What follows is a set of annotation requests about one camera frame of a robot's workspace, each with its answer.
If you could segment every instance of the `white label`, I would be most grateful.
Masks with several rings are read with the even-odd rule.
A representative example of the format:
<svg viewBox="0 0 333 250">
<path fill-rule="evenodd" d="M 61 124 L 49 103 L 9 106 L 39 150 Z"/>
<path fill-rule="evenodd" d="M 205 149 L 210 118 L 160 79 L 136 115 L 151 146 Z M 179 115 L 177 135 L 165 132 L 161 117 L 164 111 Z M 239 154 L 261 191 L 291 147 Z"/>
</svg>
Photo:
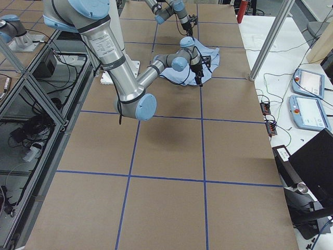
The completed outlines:
<svg viewBox="0 0 333 250">
<path fill-rule="evenodd" d="M 108 56 L 114 51 L 114 44 L 109 34 L 90 40 L 90 43 L 98 57 Z"/>
<path fill-rule="evenodd" d="M 279 153 L 279 155 L 281 156 L 283 161 L 288 161 L 289 160 L 289 154 L 286 151 L 286 149 L 284 147 L 282 148 L 278 148 L 277 152 Z"/>
</svg>

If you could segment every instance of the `metal frame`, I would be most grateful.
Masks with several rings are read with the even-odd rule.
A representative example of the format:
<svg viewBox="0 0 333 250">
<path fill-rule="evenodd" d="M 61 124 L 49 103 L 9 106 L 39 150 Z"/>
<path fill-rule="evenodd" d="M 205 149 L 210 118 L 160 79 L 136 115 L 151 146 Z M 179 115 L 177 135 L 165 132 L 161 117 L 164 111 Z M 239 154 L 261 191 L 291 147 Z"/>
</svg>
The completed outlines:
<svg viewBox="0 0 333 250">
<path fill-rule="evenodd" d="M 262 67 L 262 65 L 265 62 L 265 59 L 270 52 L 270 49 L 275 41 L 275 38 L 277 37 L 283 23 L 286 20 L 286 17 L 288 16 L 290 9 L 292 5 L 294 4 L 295 0 L 284 0 L 279 13 L 277 14 L 276 18 L 274 19 L 274 22 L 272 24 L 272 27 L 267 35 L 267 38 L 262 45 L 262 48 L 259 52 L 259 55 L 253 65 L 252 71 L 249 76 L 250 81 L 254 81 Z"/>
</svg>

